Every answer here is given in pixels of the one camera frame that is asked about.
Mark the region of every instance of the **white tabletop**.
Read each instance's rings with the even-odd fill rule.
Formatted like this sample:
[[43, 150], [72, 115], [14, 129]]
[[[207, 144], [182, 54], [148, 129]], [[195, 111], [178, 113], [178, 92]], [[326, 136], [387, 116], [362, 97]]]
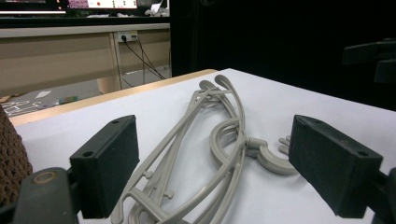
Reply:
[[[381, 171], [396, 166], [396, 113], [306, 91], [262, 77], [226, 69], [153, 91], [81, 108], [52, 118], [16, 126], [34, 171], [49, 167], [70, 167], [69, 157], [109, 121], [136, 115], [140, 160], [167, 135], [184, 114], [192, 93], [206, 79], [222, 74], [231, 80], [246, 115], [247, 136], [264, 139], [279, 156], [277, 139], [290, 134], [293, 116], [320, 119], [384, 156]], [[164, 200], [167, 211], [194, 195], [217, 168], [209, 152], [208, 136], [225, 113], [221, 107], [203, 109], [191, 125], [168, 188], [172, 200]], [[134, 201], [125, 203], [125, 212]], [[197, 208], [185, 217], [193, 222]], [[233, 203], [223, 223], [371, 223], [373, 212], [364, 219], [336, 217], [312, 186], [300, 175], [276, 175], [246, 158]], [[109, 219], [81, 223], [110, 223]]]

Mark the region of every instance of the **brown woven object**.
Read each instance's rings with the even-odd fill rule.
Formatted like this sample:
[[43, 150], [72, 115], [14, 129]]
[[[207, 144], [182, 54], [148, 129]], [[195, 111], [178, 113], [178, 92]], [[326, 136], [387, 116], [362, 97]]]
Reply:
[[0, 207], [16, 201], [21, 181], [32, 172], [21, 137], [0, 106]]

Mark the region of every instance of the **power outlet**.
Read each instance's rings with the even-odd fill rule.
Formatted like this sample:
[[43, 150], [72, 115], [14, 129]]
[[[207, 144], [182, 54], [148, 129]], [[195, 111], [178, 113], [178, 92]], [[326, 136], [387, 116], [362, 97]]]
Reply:
[[119, 43], [123, 43], [122, 36], [125, 35], [126, 42], [136, 41], [132, 36], [137, 36], [137, 31], [119, 31], [117, 32]]

